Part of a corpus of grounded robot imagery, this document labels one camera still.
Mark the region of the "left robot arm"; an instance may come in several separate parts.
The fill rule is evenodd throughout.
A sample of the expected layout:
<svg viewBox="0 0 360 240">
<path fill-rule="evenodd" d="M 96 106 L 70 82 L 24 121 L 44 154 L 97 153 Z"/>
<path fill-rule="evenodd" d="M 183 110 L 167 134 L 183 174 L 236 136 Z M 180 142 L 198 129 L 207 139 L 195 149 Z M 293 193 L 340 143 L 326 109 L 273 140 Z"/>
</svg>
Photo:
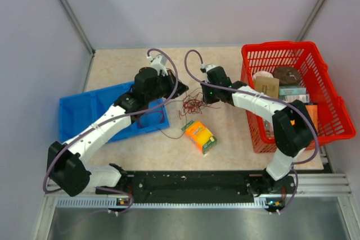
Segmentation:
<svg viewBox="0 0 360 240">
<path fill-rule="evenodd" d="M 87 188 L 97 187 L 124 192 L 128 183 L 118 165 L 86 167 L 86 163 L 115 134 L 147 113 L 151 102 L 177 98 L 188 89 L 170 70 L 141 68 L 129 90 L 121 94 L 99 119 L 74 138 L 50 145 L 48 177 L 71 197 Z"/>
</svg>

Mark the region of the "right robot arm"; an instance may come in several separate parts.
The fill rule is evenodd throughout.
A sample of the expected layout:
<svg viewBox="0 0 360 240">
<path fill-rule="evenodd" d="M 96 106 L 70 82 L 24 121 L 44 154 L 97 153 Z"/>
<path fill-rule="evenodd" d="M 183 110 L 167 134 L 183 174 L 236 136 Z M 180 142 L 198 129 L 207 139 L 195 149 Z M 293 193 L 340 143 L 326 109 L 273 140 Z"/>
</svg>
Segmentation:
<svg viewBox="0 0 360 240">
<path fill-rule="evenodd" d="M 261 183 L 266 191 L 277 192 L 295 158 L 316 135 L 305 104 L 296 99 L 288 106 L 286 102 L 259 93 L 241 81 L 231 82 L 221 66 L 202 64 L 200 70 L 205 74 L 201 87 L 206 104 L 221 101 L 247 110 L 271 124 L 276 151 L 264 169 Z"/>
</svg>

